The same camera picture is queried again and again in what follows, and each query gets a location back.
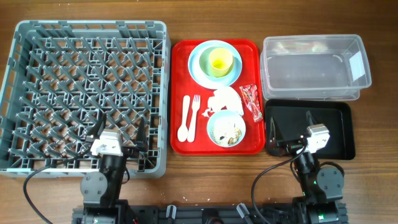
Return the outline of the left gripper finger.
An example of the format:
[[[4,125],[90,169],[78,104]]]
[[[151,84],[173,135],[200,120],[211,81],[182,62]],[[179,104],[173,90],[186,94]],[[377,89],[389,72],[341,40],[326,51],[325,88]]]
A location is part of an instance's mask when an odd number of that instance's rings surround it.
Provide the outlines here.
[[[103,114],[98,122],[91,129],[91,138],[98,139],[103,129],[106,127],[107,115]]]
[[[145,131],[146,122],[142,116],[140,117],[140,119],[141,120],[136,133],[136,144],[143,144],[146,141],[146,131]]]

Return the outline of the red snack wrapper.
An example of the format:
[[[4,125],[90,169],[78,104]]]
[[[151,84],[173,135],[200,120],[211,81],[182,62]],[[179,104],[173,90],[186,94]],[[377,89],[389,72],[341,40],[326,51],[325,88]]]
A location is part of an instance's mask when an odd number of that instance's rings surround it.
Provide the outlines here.
[[[263,120],[263,116],[259,104],[257,86],[255,84],[249,84],[240,86],[239,89],[241,90],[246,107],[252,113],[254,122],[259,123]]]

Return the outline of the white plastic fork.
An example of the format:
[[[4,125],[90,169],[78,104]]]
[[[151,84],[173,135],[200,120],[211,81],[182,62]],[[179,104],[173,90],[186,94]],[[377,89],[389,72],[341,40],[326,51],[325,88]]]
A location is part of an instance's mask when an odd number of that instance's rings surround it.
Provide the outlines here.
[[[188,136],[187,136],[188,142],[193,142],[195,139],[197,112],[200,109],[200,102],[201,102],[200,95],[194,95],[193,101],[192,101],[192,117],[190,120],[190,126],[188,129]]]

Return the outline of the white plastic spoon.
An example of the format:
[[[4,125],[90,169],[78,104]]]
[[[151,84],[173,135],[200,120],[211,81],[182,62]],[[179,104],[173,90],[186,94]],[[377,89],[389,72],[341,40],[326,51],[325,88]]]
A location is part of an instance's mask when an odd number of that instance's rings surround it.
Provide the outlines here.
[[[182,105],[182,123],[177,131],[177,139],[180,142],[184,142],[187,140],[188,128],[186,122],[187,122],[189,106],[190,106],[190,96],[185,95],[183,97],[183,105]]]

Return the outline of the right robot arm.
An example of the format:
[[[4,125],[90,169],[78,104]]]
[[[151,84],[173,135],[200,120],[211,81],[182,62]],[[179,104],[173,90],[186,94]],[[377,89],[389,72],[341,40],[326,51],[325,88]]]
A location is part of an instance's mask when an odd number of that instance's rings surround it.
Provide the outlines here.
[[[343,198],[345,172],[334,162],[319,162],[317,151],[329,141],[330,131],[324,124],[310,123],[305,133],[285,140],[277,121],[270,119],[270,146],[280,156],[290,156],[291,170],[303,195],[293,199],[299,223],[348,223]]]

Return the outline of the small light blue bowl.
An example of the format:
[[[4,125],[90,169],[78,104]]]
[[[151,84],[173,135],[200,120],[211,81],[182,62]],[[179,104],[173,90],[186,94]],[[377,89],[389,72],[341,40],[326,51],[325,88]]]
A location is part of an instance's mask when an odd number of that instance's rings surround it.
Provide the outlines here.
[[[217,146],[234,147],[245,137],[246,123],[237,112],[221,110],[210,116],[206,130],[210,140]]]

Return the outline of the rice food leftovers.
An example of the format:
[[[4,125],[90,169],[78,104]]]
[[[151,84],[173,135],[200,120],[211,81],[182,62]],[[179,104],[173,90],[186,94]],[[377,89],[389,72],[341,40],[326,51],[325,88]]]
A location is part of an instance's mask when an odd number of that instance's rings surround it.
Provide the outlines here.
[[[210,137],[221,147],[231,147],[243,136],[242,129],[234,121],[224,118],[216,119],[211,127]]]

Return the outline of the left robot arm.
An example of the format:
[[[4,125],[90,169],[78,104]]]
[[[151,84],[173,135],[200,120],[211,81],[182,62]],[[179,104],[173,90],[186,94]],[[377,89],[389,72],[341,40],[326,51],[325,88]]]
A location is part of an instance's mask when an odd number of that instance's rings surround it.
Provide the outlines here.
[[[127,158],[133,151],[147,152],[145,119],[141,118],[135,143],[126,146],[118,130],[106,128],[106,115],[88,131],[85,141],[90,152],[102,156],[99,170],[87,173],[81,180],[83,210],[73,212],[72,223],[138,223],[138,216],[127,200],[120,200],[123,177],[129,174]]]

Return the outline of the white napkin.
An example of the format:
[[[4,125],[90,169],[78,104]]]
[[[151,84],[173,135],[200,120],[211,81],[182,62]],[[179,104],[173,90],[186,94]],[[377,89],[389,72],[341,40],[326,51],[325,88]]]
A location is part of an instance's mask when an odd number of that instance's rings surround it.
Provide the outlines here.
[[[213,92],[213,96],[208,99],[208,108],[201,114],[209,118],[209,113],[216,113],[223,108],[235,111],[238,115],[243,116],[243,104],[239,94],[230,86],[223,86]]]

